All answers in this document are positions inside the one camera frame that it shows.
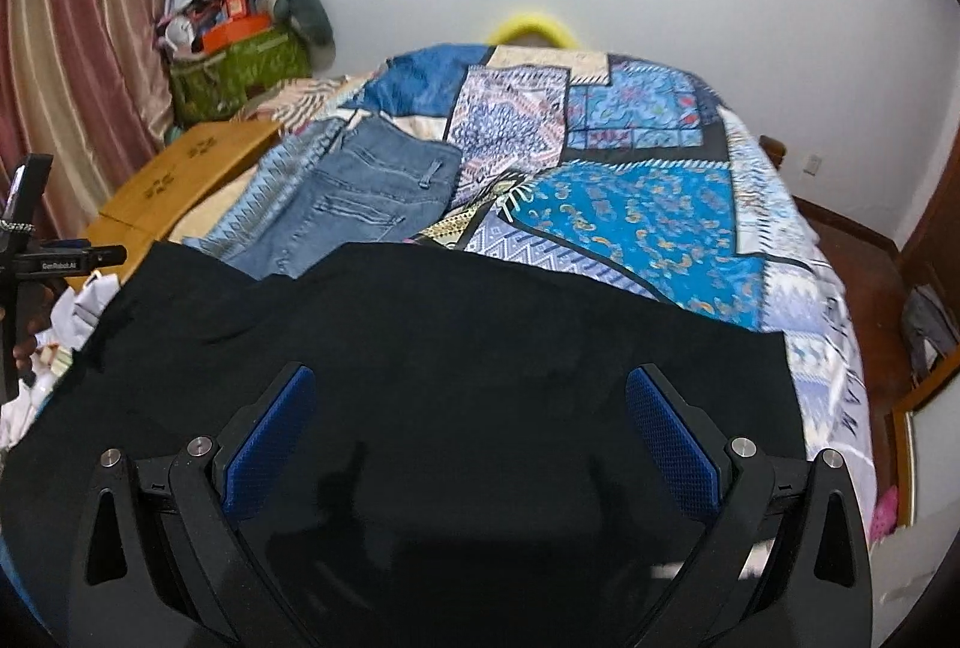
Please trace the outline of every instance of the blue patterned quilt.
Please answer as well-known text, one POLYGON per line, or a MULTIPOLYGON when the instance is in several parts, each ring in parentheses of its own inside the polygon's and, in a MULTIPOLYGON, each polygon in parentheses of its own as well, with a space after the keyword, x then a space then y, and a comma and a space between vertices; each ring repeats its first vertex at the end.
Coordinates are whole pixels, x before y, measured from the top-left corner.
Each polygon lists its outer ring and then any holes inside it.
POLYGON ((808 455, 843 453, 869 525, 870 413, 843 285, 699 77, 600 52, 445 45, 393 58, 328 112, 370 113, 463 152, 454 209, 417 241, 784 332, 808 455))

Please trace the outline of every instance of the power outlet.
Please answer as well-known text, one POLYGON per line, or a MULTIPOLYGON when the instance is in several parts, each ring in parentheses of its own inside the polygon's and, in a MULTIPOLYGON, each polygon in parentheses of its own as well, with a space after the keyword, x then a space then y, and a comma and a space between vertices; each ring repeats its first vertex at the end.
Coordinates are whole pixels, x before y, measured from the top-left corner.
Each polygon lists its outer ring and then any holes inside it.
POLYGON ((819 155, 806 156, 806 163, 803 164, 803 173, 805 175, 816 176, 822 162, 824 162, 824 159, 819 155))

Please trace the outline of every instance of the curtain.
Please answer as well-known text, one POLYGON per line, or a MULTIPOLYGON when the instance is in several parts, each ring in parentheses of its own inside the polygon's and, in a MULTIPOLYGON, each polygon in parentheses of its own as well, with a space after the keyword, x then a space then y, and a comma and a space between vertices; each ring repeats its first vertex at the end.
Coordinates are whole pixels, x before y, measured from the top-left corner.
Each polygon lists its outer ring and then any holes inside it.
POLYGON ((0 0, 0 190, 27 152, 54 168, 35 224, 70 237, 161 146, 163 0, 0 0))

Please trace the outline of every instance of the yellow object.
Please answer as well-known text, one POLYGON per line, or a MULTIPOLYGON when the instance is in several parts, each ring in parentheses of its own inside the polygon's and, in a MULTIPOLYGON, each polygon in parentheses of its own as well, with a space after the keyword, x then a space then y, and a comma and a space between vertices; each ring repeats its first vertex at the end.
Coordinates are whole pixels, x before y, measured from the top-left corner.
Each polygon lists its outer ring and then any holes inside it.
MULTIPOLYGON (((156 240, 210 194, 256 163, 277 139, 279 122, 204 122, 195 125, 133 175, 83 234, 93 245, 123 245, 127 262, 103 269, 125 282, 156 240)), ((83 278, 70 285, 78 290, 83 278)))
POLYGON ((562 50, 576 50, 580 46, 577 44, 577 40, 573 38, 573 34, 552 17, 533 12, 524 12, 512 16, 496 31, 493 31, 493 35, 487 39, 487 43, 490 45, 510 44, 510 42, 530 33, 536 33, 536 35, 544 37, 554 47, 559 47, 562 50))

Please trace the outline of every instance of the wooden floor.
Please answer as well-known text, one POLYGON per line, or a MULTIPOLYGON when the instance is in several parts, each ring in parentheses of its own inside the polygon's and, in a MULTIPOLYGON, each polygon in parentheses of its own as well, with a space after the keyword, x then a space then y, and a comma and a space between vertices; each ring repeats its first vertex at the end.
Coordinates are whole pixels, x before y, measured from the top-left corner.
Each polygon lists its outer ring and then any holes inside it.
POLYGON ((870 400, 880 496, 896 483, 890 409, 911 388, 910 362, 899 334, 899 316, 906 300, 904 281, 881 248, 816 221, 810 221, 810 226, 820 234, 820 249, 847 286, 870 400))

